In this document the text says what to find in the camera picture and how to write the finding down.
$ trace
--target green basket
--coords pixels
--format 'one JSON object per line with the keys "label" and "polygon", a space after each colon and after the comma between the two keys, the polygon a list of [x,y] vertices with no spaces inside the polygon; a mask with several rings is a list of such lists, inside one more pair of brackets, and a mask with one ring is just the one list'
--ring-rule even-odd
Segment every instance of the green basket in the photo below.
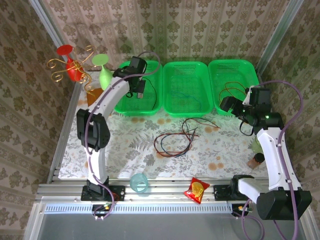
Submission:
{"label": "green basket", "polygon": [[234,96],[237,99],[244,100],[245,88],[252,85],[258,85],[259,81],[254,66],[242,59],[219,59],[213,60],[208,65],[213,101],[216,111],[220,115],[230,116],[220,108],[220,102],[228,96]]}
{"label": "green basket", "polygon": [[163,107],[172,117],[202,117],[214,108],[208,67],[174,61],[163,67]]}
{"label": "green basket", "polygon": [[[147,60],[146,63],[146,73],[154,71],[158,66],[157,61]],[[128,66],[129,64],[130,61],[126,61],[122,63],[119,67],[123,68],[124,66]],[[163,67],[161,65],[156,73],[143,77],[143,79],[146,80],[143,91],[143,98],[137,98],[137,93],[133,93],[133,97],[130,98],[123,96],[121,100],[118,102],[118,104],[115,106],[114,110],[125,116],[150,116],[156,114],[156,112],[159,111],[163,103],[162,72]]]}

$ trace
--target chip bag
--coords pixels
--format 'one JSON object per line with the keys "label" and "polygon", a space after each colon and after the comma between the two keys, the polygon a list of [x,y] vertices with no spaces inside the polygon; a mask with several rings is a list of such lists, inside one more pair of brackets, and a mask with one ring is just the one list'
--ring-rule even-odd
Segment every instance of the chip bag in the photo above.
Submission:
{"label": "chip bag", "polygon": [[190,187],[187,191],[184,192],[184,195],[200,204],[204,192],[209,186],[210,184],[200,181],[199,179],[193,177]]}

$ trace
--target plastic cup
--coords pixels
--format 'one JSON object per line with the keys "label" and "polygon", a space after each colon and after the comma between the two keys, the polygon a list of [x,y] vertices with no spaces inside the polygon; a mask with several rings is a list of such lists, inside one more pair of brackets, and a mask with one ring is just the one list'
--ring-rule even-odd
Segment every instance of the plastic cup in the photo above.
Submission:
{"label": "plastic cup", "polygon": [[257,138],[257,136],[255,136],[255,138],[253,139],[252,143],[251,143],[251,150],[252,152],[254,152],[255,154],[263,154],[264,151],[262,150],[261,144]]}
{"label": "plastic cup", "polygon": [[137,173],[130,179],[130,187],[137,193],[144,193],[148,188],[148,179],[143,173]]}

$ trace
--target damask wallpaper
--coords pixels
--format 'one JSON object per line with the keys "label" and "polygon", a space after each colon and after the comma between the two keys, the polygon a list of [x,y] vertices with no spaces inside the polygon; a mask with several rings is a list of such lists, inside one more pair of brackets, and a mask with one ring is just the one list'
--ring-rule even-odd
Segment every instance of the damask wallpaper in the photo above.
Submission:
{"label": "damask wallpaper", "polygon": [[[262,75],[264,81],[295,84],[304,100],[302,115],[287,130],[289,154],[320,226],[320,1],[304,0]],[[299,98],[286,85],[273,89],[274,109],[288,121],[299,110]]]}
{"label": "damask wallpaper", "polygon": [[51,80],[56,48],[25,0],[0,1],[0,239],[22,239],[74,85]]}
{"label": "damask wallpaper", "polygon": [[41,0],[79,55],[92,44],[109,67],[143,51],[162,63],[241,58],[258,63],[288,0]]}

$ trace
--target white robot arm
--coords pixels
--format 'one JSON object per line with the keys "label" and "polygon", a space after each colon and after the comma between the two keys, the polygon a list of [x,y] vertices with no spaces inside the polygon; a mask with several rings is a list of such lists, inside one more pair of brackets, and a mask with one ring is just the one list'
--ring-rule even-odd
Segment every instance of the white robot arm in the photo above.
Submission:
{"label": "white robot arm", "polygon": [[[101,186],[101,184],[109,186],[105,164],[105,147],[110,140],[107,120],[123,96],[131,98],[133,93],[138,93],[140,96],[143,94],[146,81],[139,76],[145,73],[146,68],[145,60],[132,57],[129,66],[119,68],[113,73],[109,86],[99,98],[88,109],[79,109],[76,114],[77,136],[84,146],[89,165],[87,184],[82,189],[82,201],[101,201],[108,200],[110,197]],[[124,186],[110,187],[125,189]]]}
{"label": "white robot arm", "polygon": [[284,134],[279,141],[284,124],[278,112],[271,112],[270,90],[251,87],[247,90],[244,102],[228,96],[222,100],[220,107],[226,112],[232,109],[233,115],[253,127],[252,133],[257,136],[263,150],[269,187],[268,189],[263,187],[250,175],[235,175],[227,187],[214,186],[216,200],[221,198],[224,200],[247,200],[249,198],[256,203],[261,219],[293,220],[290,183],[300,218],[311,203],[312,197],[309,191],[302,190],[294,173]]}

